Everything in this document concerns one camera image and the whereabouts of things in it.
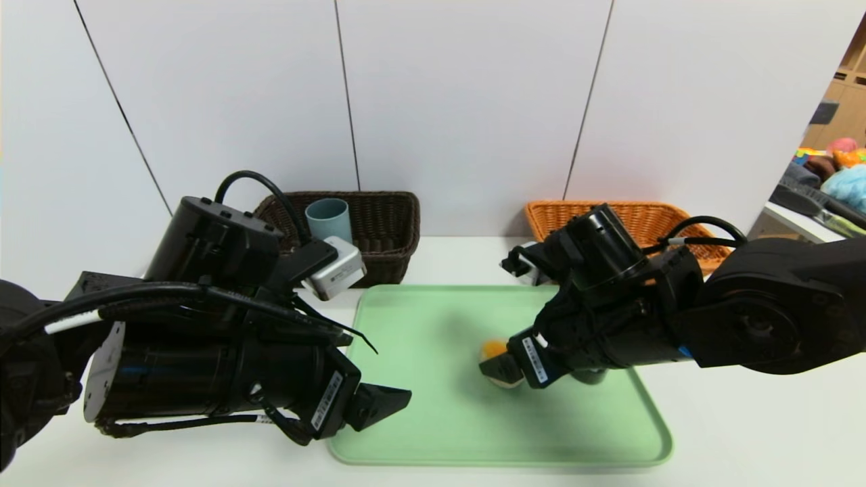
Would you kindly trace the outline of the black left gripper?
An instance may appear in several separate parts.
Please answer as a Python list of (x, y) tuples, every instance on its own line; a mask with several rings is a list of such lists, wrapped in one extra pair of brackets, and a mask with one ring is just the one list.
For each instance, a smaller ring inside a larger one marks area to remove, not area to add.
[(234, 352), (235, 422), (275, 426), (288, 440), (330, 438), (342, 419), (361, 432), (412, 398), (411, 390), (359, 384), (358, 368), (327, 337), (245, 337)]

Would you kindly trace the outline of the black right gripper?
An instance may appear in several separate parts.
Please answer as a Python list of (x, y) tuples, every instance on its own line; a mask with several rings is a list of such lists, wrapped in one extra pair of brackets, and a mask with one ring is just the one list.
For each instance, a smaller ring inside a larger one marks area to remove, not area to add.
[(600, 384), (610, 368), (602, 342), (613, 327), (610, 307), (591, 307), (572, 298), (552, 298), (533, 324), (511, 336), (508, 351), (480, 355), (479, 370), (496, 386), (543, 389), (566, 376)]

